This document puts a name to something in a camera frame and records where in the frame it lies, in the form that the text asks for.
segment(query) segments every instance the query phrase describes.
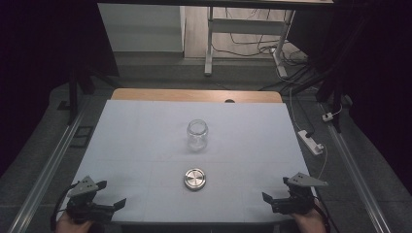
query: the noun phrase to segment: silver lid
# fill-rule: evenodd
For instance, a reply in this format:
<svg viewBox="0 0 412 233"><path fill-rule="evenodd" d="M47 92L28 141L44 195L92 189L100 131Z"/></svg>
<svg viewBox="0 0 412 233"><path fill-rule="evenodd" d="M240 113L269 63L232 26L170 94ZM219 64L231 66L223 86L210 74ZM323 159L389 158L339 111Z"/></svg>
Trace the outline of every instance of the silver lid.
<svg viewBox="0 0 412 233"><path fill-rule="evenodd" d="M198 169L193 168L185 174L185 186L191 191L200 190L206 184L205 173Z"/></svg>

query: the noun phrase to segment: wooden floor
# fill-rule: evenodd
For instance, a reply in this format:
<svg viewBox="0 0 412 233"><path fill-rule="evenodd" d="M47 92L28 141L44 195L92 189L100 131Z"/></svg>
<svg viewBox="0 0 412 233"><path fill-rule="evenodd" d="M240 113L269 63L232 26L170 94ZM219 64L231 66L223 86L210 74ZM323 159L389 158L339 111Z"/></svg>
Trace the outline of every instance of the wooden floor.
<svg viewBox="0 0 412 233"><path fill-rule="evenodd" d="M261 10L261 9L235 9L228 8L227 16L225 8L215 8L214 18L238 18L249 20L276 20L282 21L285 11L283 10ZM186 36L185 36L185 58L204 58L207 47L207 8L186 7ZM216 50L228 50L247 56L235 55L228 52L213 51L213 57L218 58L266 58L273 59L266 50L265 54L249 56L259 52L258 48L274 46L279 36L268 35L243 35L231 34L236 43L255 43L251 45L235 44L230 34L214 33L212 44ZM298 50L292 44L284 45L284 52L290 54Z"/></svg>

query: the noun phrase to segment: clear jar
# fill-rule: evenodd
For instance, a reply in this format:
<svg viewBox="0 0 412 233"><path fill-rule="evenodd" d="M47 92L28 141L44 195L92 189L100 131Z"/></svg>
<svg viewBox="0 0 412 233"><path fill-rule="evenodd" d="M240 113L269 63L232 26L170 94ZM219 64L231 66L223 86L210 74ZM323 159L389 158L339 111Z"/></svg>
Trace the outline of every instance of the clear jar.
<svg viewBox="0 0 412 233"><path fill-rule="evenodd" d="M194 119L188 126L188 146L192 151L200 151L207 146L208 127L202 119Z"/></svg>

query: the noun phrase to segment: white wall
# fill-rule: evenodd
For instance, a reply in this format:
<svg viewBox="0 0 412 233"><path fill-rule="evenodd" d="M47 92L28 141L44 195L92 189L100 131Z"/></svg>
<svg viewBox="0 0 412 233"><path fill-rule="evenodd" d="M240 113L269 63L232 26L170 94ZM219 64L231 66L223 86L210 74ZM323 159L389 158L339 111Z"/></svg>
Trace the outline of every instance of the white wall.
<svg viewBox="0 0 412 233"><path fill-rule="evenodd" d="M183 51L184 8L98 4L113 51Z"/></svg>

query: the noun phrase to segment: white tabletop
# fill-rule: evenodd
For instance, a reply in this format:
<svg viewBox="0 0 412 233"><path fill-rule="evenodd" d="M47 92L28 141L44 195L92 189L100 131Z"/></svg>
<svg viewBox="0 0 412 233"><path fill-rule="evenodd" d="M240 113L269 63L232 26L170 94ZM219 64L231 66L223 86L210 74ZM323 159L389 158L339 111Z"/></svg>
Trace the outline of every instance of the white tabletop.
<svg viewBox="0 0 412 233"><path fill-rule="evenodd" d="M209 127L205 150L187 147L187 127ZM206 185L192 192L185 172L200 168ZM285 104L109 100L74 182L107 181L94 202L127 198L118 222L273 222L264 191L289 197L283 177L308 174Z"/></svg>

